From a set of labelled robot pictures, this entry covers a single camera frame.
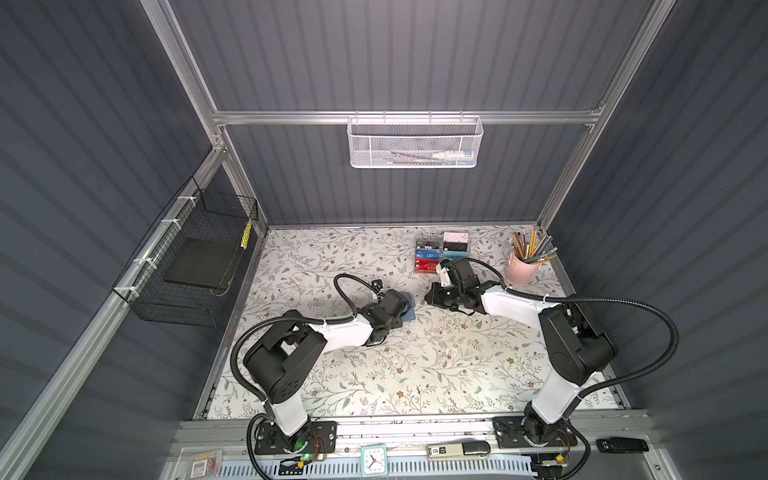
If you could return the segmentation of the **blue leather card holder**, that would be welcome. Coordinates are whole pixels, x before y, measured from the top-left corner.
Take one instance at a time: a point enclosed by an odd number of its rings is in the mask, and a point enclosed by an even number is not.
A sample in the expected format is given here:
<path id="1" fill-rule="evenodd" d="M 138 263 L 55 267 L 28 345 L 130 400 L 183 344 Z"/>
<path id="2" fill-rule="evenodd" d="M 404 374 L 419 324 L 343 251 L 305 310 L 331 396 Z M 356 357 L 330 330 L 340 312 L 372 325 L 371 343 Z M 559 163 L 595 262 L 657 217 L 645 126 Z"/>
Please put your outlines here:
<path id="1" fill-rule="evenodd" d="M 403 296 L 407 301 L 407 309 L 406 312 L 402 315 L 401 319 L 404 323 L 412 322 L 416 319 L 416 302 L 413 299 L 413 296 L 408 292 L 403 292 Z"/>

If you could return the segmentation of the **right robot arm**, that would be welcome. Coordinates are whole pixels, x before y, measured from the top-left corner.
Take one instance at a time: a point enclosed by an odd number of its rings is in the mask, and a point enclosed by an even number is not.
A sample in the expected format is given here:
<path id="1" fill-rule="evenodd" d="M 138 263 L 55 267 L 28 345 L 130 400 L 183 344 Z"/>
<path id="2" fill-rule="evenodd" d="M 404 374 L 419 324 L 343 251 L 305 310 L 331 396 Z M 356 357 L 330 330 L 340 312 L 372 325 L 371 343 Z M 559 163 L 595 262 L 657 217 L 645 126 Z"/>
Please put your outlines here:
<path id="1" fill-rule="evenodd" d="M 536 296 L 500 281 L 482 281 L 472 268 L 475 262 L 472 258 L 440 261 L 439 280 L 425 301 L 468 316 L 505 317 L 541 334 L 551 372 L 526 406 L 522 425 L 531 436 L 544 435 L 565 423 L 581 402 L 583 386 L 618 350 L 575 298 Z"/>

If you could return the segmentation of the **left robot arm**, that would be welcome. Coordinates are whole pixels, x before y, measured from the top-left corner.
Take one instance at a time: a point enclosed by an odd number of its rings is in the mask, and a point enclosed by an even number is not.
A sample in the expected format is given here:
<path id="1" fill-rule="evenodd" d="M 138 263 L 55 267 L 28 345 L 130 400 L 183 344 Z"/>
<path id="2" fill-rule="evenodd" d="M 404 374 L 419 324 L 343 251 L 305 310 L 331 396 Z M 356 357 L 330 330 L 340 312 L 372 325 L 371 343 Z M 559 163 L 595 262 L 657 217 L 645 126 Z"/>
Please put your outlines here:
<path id="1" fill-rule="evenodd" d="M 394 289 L 348 317 L 315 319 L 290 310 L 266 321 L 267 331 L 240 354 L 260 328 L 244 333 L 232 348 L 230 369 L 238 383 L 257 396 L 282 436 L 295 439 L 309 432 L 300 390 L 321 355 L 378 346 L 413 312 L 411 296 Z"/>

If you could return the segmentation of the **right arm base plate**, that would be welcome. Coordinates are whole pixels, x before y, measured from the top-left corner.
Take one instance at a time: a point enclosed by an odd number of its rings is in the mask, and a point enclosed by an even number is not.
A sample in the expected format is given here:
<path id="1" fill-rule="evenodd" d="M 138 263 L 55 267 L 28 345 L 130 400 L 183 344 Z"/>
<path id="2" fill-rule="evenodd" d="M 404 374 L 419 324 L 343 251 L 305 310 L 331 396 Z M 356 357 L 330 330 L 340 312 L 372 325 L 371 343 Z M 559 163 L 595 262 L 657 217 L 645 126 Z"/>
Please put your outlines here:
<path id="1" fill-rule="evenodd" d="M 565 420 L 547 424 L 529 416 L 498 416 L 492 419 L 500 448 L 543 448 L 576 446 L 577 436 Z"/>

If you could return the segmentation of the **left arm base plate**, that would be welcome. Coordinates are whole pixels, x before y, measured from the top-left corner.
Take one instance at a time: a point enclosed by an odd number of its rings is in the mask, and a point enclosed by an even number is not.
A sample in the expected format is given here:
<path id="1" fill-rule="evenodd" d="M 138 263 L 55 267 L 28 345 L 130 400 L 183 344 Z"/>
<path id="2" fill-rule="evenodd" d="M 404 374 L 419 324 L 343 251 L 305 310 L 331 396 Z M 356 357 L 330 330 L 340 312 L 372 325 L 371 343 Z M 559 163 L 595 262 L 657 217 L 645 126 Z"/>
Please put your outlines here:
<path id="1" fill-rule="evenodd" d="M 262 421 L 254 432 L 254 453 L 257 455 L 333 453 L 338 437 L 338 423 L 312 421 L 292 435 L 284 434 L 277 425 Z"/>

